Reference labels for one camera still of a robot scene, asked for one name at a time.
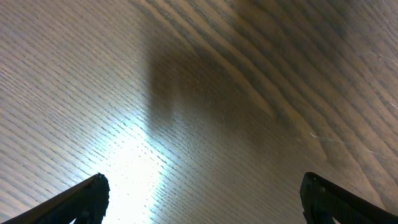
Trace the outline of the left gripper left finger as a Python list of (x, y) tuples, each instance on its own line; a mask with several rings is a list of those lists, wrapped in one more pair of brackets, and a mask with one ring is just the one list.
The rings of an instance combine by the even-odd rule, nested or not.
[(101, 224), (109, 205), (109, 183), (97, 173), (3, 224)]

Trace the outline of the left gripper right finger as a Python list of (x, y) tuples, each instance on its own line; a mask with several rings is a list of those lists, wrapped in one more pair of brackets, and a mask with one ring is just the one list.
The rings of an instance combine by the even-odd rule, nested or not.
[(308, 224), (393, 224), (397, 216), (352, 194), (314, 172), (300, 186), (303, 215)]

